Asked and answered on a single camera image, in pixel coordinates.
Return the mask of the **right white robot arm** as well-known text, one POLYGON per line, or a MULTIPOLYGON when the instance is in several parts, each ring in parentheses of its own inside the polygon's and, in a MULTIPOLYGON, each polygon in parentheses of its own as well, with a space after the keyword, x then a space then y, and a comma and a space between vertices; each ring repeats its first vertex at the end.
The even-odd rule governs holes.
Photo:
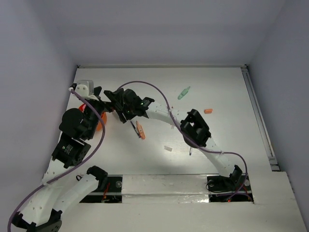
POLYGON ((241 168, 219 149, 211 136, 209 126, 197 110, 173 113, 167 106, 152 98, 141 99, 131 89, 120 88, 114 92, 105 90, 104 94, 111 101, 111 108, 118 114, 122 123, 140 116, 177 127, 186 144, 201 151, 214 165, 226 189, 234 189, 239 185, 241 168))

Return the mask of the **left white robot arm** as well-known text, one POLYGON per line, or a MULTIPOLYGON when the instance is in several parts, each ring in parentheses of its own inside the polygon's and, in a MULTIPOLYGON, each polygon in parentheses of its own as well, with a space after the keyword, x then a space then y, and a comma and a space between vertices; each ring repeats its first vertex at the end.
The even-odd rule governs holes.
POLYGON ((108 174, 98 166, 87 169, 77 183, 63 193, 69 173, 91 158, 88 151, 100 118, 106 105, 100 98, 85 99, 83 111, 78 108, 67 110, 59 126, 61 133, 58 144, 52 152, 42 183, 34 189, 10 216, 7 230, 12 226, 27 232, 57 232, 64 215, 89 193, 104 191, 109 187, 108 174))

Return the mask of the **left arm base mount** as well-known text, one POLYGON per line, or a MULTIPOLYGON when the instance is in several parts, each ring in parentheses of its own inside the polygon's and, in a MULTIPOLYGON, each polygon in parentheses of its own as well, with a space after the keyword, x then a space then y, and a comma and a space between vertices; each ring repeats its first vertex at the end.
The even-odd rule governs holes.
POLYGON ((108 177, 103 190, 95 190, 85 196, 80 203, 121 203, 122 202, 122 175, 108 177))

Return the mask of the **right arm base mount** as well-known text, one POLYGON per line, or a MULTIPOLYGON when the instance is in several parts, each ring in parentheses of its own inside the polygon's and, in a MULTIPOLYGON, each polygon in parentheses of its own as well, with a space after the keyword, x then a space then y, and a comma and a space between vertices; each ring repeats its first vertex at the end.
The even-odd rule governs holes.
POLYGON ((211 175, 207 177, 205 186, 209 192, 209 202, 252 202, 253 194, 249 177, 243 174, 238 184, 233 184, 225 177, 211 175))

